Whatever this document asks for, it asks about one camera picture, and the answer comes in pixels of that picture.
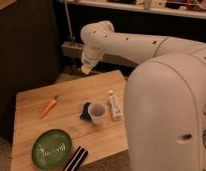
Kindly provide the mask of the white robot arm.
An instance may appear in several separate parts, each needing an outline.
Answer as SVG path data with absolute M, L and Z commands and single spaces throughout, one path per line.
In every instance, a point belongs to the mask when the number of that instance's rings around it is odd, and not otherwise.
M 124 91 L 132 171 L 203 171 L 206 43 L 117 33 L 109 21 L 83 26 L 82 71 L 105 54 L 138 66 Z

